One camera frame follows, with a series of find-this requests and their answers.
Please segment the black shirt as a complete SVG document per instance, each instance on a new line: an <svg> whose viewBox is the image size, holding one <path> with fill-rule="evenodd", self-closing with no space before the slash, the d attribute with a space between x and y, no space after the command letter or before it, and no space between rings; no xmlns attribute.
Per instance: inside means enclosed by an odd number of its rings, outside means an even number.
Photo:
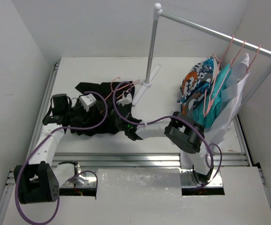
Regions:
<svg viewBox="0 0 271 225"><path fill-rule="evenodd" d="M111 82L102 82L100 84L98 83L90 83L90 82L81 82L77 84L75 89L79 91L80 93L84 93L86 91L94 91L99 93L104 99L110 94L111 88L110 88ZM118 82L113 82L113 89L116 88L118 85ZM89 109L90 116L88 119L85 120L71 120L70 119L70 126L71 127L80 127L80 128L86 128L86 127L92 127L98 123L100 123L105 116L105 104L102 101L102 99L94 95L96 98L96 104L92 106ZM109 97L107 102L107 108L108 113L110 113L113 110L113 101L112 97ZM70 130L71 133L77 134L77 135L86 135L86 136L94 136L96 134L111 134L114 135L118 133L120 130L116 127L114 121L111 119L110 115L107 116L105 121L98 127L90 130Z"/></svg>

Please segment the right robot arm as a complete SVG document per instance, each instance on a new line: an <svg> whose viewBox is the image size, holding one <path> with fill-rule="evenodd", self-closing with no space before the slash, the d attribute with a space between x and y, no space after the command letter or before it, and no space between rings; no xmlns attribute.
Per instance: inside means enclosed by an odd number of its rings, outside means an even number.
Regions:
<svg viewBox="0 0 271 225"><path fill-rule="evenodd" d="M205 140L204 127L183 115L174 112L152 122L144 123L132 117L125 107L116 105L110 112L116 127L132 141L148 138L167 137L184 152L193 163L194 183L206 186L214 168L214 158L210 145Z"/></svg>

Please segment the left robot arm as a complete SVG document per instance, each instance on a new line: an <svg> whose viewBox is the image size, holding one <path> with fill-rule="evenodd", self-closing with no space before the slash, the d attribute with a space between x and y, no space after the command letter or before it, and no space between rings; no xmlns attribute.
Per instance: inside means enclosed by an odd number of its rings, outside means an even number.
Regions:
<svg viewBox="0 0 271 225"><path fill-rule="evenodd" d="M60 140L69 126L72 101L67 94L53 95L50 108L43 119L43 127L36 145L36 153L27 165L14 169L21 204L54 202L60 195L62 185L71 185L83 195L84 186L89 183L77 161L60 162L52 168L52 161Z"/></svg>

